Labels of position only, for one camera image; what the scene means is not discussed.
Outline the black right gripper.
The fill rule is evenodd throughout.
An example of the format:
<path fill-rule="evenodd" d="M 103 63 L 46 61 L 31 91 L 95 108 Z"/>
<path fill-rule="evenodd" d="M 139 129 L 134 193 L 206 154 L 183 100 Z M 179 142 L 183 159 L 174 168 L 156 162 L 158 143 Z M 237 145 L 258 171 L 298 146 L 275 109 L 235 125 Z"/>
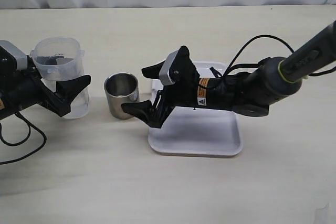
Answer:
<path fill-rule="evenodd" d="M 159 73 L 163 65 L 164 61 L 144 67 L 141 69 L 142 75 L 147 79 L 159 80 Z M 201 77 L 186 46 L 181 46 L 178 49 L 172 74 L 175 84 L 163 86 L 156 93 L 153 103 L 150 100 L 123 103 L 121 104 L 122 111 L 136 117 L 150 127 L 159 129 L 177 107 L 232 110 L 235 95 L 234 89 L 229 85 L 235 84 L 236 81 L 232 79 L 228 81 L 228 84 L 225 84 L 222 76 Z"/>

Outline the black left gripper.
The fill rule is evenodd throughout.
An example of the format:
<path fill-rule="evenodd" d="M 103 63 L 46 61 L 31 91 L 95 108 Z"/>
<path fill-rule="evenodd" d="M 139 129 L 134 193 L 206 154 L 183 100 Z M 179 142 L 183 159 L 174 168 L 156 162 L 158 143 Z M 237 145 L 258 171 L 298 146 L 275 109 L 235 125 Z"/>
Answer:
<path fill-rule="evenodd" d="M 40 105 L 58 116 L 71 111 L 71 101 L 90 83 L 84 75 L 68 81 L 57 81 L 51 91 L 31 56 L 27 55 L 27 68 L 17 70 L 15 59 L 1 59 L 1 119 L 18 114 L 33 105 Z"/>

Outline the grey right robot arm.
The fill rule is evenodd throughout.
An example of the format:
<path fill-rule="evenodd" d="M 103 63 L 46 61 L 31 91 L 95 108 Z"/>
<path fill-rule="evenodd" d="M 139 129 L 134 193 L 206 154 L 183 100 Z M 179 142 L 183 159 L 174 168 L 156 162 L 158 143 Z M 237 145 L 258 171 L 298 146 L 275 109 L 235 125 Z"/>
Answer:
<path fill-rule="evenodd" d="M 126 102 L 121 109 L 157 129 L 177 107 L 263 117 L 272 104 L 297 93 L 304 78 L 328 74 L 325 66 L 334 61 L 335 23 L 288 57 L 267 57 L 258 63 L 232 61 L 223 73 L 212 68 L 211 78 L 200 76 L 189 49 L 182 45 L 164 61 L 142 69 L 144 77 L 159 80 L 163 87 L 154 101 Z"/>

